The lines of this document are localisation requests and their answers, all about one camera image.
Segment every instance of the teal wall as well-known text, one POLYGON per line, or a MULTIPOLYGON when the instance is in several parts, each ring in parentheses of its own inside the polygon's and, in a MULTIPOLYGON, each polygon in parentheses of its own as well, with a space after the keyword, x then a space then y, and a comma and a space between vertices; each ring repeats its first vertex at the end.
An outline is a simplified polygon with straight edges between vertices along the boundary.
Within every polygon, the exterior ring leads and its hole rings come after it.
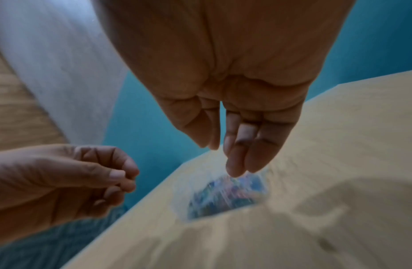
MULTIPOLYGON (((340 83, 407 70, 412 70, 412 0, 358 0, 308 99, 340 83)), ((183 162, 205 152, 172 127, 132 74, 117 100, 104 144, 127 151, 141 170, 137 191, 126 197, 128 206, 183 162)))

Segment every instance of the wood grain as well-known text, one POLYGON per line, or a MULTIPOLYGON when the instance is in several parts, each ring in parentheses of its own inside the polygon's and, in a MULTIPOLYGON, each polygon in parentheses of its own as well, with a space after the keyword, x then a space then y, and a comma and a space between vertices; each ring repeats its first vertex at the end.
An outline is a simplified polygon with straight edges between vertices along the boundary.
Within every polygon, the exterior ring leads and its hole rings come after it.
POLYGON ((65 268, 412 268, 412 71, 308 101, 266 203, 181 222, 175 184, 224 162, 184 164, 65 268))
POLYGON ((0 150, 53 143, 65 139, 0 55, 0 150))

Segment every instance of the blue patterned rug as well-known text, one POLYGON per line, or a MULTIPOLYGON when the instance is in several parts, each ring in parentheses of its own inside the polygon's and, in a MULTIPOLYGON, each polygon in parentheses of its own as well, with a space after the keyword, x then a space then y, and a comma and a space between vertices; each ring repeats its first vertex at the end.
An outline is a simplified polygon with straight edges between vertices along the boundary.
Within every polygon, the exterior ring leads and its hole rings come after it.
POLYGON ((0 269, 59 269, 127 209, 118 207, 107 218, 68 223, 0 247, 0 269))

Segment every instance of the hand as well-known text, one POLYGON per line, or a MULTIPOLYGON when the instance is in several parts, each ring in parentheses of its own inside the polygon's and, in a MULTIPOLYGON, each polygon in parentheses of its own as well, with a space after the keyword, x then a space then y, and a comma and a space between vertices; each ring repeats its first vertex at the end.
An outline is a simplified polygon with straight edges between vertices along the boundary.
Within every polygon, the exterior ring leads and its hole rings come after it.
POLYGON ((169 120, 227 171, 256 172, 299 119, 354 0, 94 0, 111 42, 169 120))
POLYGON ((48 145, 0 152, 0 243, 100 218, 135 190, 139 170, 108 146, 48 145))

